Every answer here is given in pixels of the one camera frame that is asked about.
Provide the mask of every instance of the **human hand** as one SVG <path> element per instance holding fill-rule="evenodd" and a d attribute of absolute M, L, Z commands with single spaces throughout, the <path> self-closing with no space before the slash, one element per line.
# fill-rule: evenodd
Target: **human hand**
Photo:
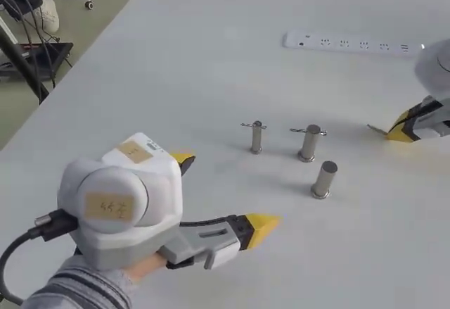
<path fill-rule="evenodd" d="M 164 267 L 166 263 L 165 258 L 158 253 L 154 253 L 142 261 L 124 268 L 124 271 L 134 283 L 139 283 L 145 276 Z"/>

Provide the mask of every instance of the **table surface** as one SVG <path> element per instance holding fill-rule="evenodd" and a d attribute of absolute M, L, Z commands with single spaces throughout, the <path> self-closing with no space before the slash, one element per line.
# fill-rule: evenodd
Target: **table surface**
<path fill-rule="evenodd" d="M 426 95 L 413 60 L 290 50 L 293 28 L 429 44 L 449 0 L 131 0 L 0 153 L 0 251 L 56 207 L 64 167 L 135 132 L 192 150 L 184 219 L 280 215 L 257 249 L 212 272 L 160 271 L 135 308 L 448 308 L 450 139 L 399 144 L 388 128 Z M 261 120 L 263 152 L 248 151 Z M 316 161 L 295 155 L 316 123 Z M 309 195 L 320 165 L 332 196 Z M 20 296 L 73 252 L 69 237 L 11 259 Z"/>

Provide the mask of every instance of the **power strip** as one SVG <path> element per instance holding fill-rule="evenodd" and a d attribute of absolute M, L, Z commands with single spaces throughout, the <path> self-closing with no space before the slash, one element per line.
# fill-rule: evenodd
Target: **power strip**
<path fill-rule="evenodd" d="M 283 46 L 289 49 L 376 53 L 401 57 L 415 57 L 425 48 L 423 44 L 388 42 L 343 34 L 309 33 L 301 30 L 289 31 L 283 39 Z"/>

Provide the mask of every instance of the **chair wheel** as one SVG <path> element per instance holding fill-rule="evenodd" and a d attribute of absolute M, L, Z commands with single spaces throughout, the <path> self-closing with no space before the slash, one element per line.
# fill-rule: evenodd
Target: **chair wheel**
<path fill-rule="evenodd" d="M 86 8 L 88 10 L 93 10 L 94 9 L 94 3 L 92 1 L 87 1 L 86 3 L 84 3 L 84 6 L 86 6 Z"/>

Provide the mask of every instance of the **gray sleeve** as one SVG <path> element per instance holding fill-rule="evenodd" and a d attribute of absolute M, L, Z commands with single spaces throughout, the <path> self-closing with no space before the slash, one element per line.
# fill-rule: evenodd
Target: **gray sleeve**
<path fill-rule="evenodd" d="M 135 288 L 123 271 L 100 272 L 89 267 L 83 256 L 73 256 L 21 308 L 131 309 L 130 295 Z"/>

